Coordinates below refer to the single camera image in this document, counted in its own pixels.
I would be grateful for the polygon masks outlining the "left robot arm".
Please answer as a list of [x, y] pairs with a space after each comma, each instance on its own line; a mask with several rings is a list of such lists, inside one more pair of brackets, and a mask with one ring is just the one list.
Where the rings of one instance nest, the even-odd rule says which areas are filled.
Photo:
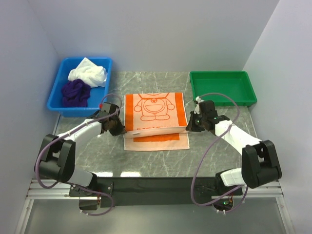
[[51, 189], [60, 182], [80, 187], [87, 196], [97, 192], [97, 175], [75, 166], [77, 148], [105, 132], [112, 136], [126, 133], [118, 105], [104, 102], [99, 107], [77, 127], [60, 135], [44, 137], [34, 166], [41, 187]]

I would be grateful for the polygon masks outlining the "orange Doraemon towel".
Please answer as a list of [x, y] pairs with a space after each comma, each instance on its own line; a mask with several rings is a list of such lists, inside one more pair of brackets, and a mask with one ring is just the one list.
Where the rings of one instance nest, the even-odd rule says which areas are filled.
[[124, 150], [188, 150], [187, 116], [182, 92], [124, 96]]

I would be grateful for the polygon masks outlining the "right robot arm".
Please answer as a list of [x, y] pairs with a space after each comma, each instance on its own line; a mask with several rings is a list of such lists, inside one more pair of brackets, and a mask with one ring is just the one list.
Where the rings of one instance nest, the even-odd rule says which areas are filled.
[[242, 156], [240, 168], [220, 172], [214, 184], [217, 193], [225, 195], [232, 186], [247, 185], [257, 188], [279, 180], [282, 171], [275, 145], [270, 140], [262, 141], [237, 127], [225, 115], [218, 115], [211, 100], [196, 98], [197, 106], [190, 112], [188, 132], [209, 131], [234, 147]]

